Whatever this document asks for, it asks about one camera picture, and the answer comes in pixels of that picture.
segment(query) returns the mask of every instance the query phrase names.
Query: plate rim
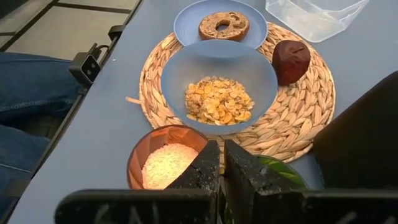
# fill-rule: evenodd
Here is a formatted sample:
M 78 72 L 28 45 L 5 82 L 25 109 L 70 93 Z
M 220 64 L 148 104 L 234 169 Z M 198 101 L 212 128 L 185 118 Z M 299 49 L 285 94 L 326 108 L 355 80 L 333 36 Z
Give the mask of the plate rim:
M 189 7 L 192 7 L 192 6 L 196 5 L 196 4 L 200 4 L 200 3 L 203 3 L 203 2 L 206 2 L 206 1 L 234 1 L 234 2 L 237 2 L 237 3 L 239 3 L 239 4 L 243 4 L 243 5 L 247 6 L 247 7 L 250 7 L 251 9 L 253 9 L 254 11 L 256 11 L 256 12 L 261 16 L 262 20 L 264 21 L 264 23 L 265 23 L 265 25 L 266 25 L 266 35 L 265 35 L 264 39 L 261 41 L 261 43 L 260 43 L 257 47 L 255 47 L 254 49 L 257 50 L 257 49 L 258 49 L 259 47 L 261 47 L 261 45 L 266 41 L 267 36 L 268 36 L 268 31 L 269 31 L 269 30 L 268 30 L 268 22 L 267 22 L 266 18 L 264 17 L 264 15 L 263 15 L 260 11 L 258 11 L 255 7 L 252 7 L 251 5 L 246 4 L 246 3 L 244 3 L 244 2 L 235 1 L 235 0 L 201 0 L 201 1 L 194 2 L 194 3 L 190 4 L 190 5 L 188 5 L 187 7 L 183 8 L 183 9 L 177 14 L 177 16 L 176 16 L 175 19 L 174 19 L 173 33 L 174 33 L 174 35 L 175 35 L 175 38 L 177 38 L 177 40 L 180 42 L 181 45 L 183 45 L 184 47 L 187 46 L 187 44 L 184 44 L 184 43 L 180 40 L 179 36 L 178 36 L 177 33 L 176 33 L 176 28 L 175 28 L 175 26 L 176 26 L 177 20 L 179 19 L 179 17 L 181 16 L 181 14 L 182 14 L 184 11 L 186 11 Z

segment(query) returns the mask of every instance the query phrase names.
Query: round placemat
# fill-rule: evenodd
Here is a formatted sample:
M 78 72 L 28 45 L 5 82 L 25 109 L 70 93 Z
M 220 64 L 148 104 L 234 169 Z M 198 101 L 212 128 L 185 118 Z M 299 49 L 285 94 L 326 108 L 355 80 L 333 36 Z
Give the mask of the round placemat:
M 304 42 L 311 52 L 308 72 L 298 82 L 280 86 L 274 104 L 253 126 L 236 134 L 208 137 L 218 141 L 221 152 L 224 139 L 233 139 L 251 154 L 288 162 L 307 153 L 313 137 L 331 121 L 335 110 L 335 85 L 328 66 L 314 48 L 291 31 L 272 23 L 268 25 L 267 40 L 258 51 L 271 61 L 274 47 L 281 40 Z M 160 88 L 162 68 L 181 48 L 174 34 L 168 35 L 156 45 L 142 69 L 138 102 L 153 128 L 182 124 L 167 106 Z

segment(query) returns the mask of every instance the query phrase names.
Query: uncooked rice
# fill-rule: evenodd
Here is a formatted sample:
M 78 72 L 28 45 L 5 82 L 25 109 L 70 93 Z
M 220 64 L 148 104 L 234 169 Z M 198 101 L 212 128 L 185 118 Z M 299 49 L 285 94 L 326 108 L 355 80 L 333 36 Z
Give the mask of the uncooked rice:
M 163 190 L 196 158 L 198 152 L 183 144 L 168 144 L 151 153 L 142 168 L 145 189 Z

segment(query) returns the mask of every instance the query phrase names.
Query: table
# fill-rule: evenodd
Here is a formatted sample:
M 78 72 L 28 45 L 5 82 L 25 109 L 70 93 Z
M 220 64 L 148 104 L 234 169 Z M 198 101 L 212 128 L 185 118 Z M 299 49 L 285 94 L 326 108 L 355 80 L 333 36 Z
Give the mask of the table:
M 265 0 L 243 0 L 270 22 Z M 172 32 L 175 16 L 195 0 L 144 0 L 88 92 L 57 147 L 25 190 L 10 224 L 53 223 L 66 195 L 81 189 L 127 189 L 127 159 L 151 127 L 138 98 L 142 66 L 155 45 Z M 398 70 L 398 1 L 373 0 L 348 29 L 313 44 L 328 63 L 336 84 L 335 116 L 382 78 Z M 309 154 L 291 163 L 312 189 L 322 187 Z

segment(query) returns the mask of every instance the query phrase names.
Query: green object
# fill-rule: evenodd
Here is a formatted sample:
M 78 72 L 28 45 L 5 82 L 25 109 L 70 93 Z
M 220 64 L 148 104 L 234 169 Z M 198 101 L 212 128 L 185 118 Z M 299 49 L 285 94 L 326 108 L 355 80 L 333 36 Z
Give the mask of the green object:
M 284 163 L 283 161 L 280 161 L 270 156 L 257 156 L 257 158 L 259 158 L 259 160 L 264 165 L 268 165 L 270 169 L 280 173 L 281 175 L 284 175 L 286 178 L 290 179 L 296 184 L 299 184 L 301 188 L 303 189 L 308 188 L 307 184 L 305 183 L 304 179 L 300 176 L 300 174 L 296 170 L 291 168 L 291 166 Z M 232 211 L 231 209 L 229 209 L 228 204 L 226 204 L 225 206 L 224 220 L 225 224 L 234 224 Z

